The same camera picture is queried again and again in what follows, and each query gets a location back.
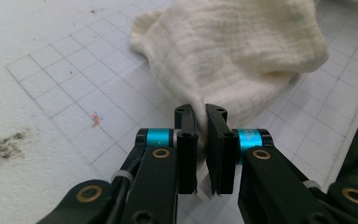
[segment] crumpled fabric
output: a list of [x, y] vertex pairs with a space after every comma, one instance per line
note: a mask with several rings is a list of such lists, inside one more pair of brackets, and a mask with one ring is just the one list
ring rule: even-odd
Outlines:
[[[200, 142], [207, 141], [205, 104], [228, 111], [243, 128], [296, 74], [328, 58], [313, 0], [177, 0], [136, 17], [131, 49], [176, 105], [192, 104]], [[200, 147], [199, 159], [205, 158]]]

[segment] black cable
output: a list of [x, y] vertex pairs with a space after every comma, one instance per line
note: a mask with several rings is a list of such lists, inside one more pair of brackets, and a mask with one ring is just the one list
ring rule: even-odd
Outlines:
[[126, 202], [127, 192], [130, 188], [130, 181], [127, 178], [121, 178], [122, 180], [120, 190], [116, 198], [116, 203], [106, 220], [106, 224], [117, 224], [120, 221], [122, 212], [124, 210], [124, 203]]
[[[134, 169], [141, 163], [141, 160], [142, 158], [138, 158], [135, 161], [133, 161], [127, 168], [127, 171], [132, 173]], [[121, 183], [119, 186], [118, 195], [116, 197], [116, 201], [113, 205], [113, 208], [110, 211], [109, 216], [105, 222], [106, 224], [118, 224], [124, 210], [124, 205], [127, 199], [127, 193], [131, 187], [130, 181], [127, 178], [121, 176], [119, 178], [121, 178]]]

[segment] white towel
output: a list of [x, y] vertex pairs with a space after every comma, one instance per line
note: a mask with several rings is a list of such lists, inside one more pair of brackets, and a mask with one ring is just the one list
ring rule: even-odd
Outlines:
[[201, 141], [205, 104], [222, 106], [228, 126], [243, 128], [290, 78], [328, 57], [313, 0], [177, 0], [135, 19], [131, 48], [174, 103], [193, 105]]

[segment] dark stain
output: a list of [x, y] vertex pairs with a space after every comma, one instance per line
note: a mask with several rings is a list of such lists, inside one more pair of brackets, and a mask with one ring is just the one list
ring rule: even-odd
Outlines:
[[26, 138], [26, 133], [15, 133], [0, 140], [0, 164], [15, 158], [23, 158], [20, 147]]

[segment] red mark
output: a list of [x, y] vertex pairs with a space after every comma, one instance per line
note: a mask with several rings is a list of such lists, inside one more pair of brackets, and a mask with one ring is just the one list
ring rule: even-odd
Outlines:
[[100, 123], [101, 123], [101, 119], [100, 119], [100, 117], [98, 117], [98, 115], [91, 115], [92, 116], [92, 118], [94, 119], [94, 124], [92, 125], [92, 128], [93, 129], [96, 129], [99, 125], [100, 125]]

